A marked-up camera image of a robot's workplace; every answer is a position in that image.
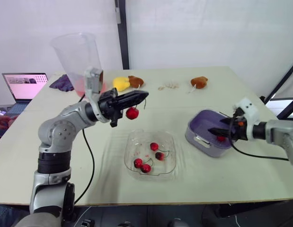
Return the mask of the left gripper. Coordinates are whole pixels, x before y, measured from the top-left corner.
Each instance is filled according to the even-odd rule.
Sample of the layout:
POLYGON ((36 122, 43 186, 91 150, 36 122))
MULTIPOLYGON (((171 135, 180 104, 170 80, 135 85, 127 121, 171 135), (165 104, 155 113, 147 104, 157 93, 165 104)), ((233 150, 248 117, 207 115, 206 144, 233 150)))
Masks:
POLYGON ((100 95, 98 106, 101 114, 110 121, 111 127, 116 127, 118 119, 123 116, 126 100, 119 96, 117 89, 113 88, 100 95))

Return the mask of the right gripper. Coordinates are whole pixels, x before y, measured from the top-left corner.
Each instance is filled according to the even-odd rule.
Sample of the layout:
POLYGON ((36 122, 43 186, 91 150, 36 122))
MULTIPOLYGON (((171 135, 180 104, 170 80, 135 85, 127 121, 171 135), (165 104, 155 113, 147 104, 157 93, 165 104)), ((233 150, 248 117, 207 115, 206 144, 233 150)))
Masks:
POLYGON ((228 124, 229 130, 221 128, 210 128, 208 131, 215 136, 228 137, 229 141, 248 140, 247 120, 244 116, 226 117, 221 119, 220 122, 228 124))

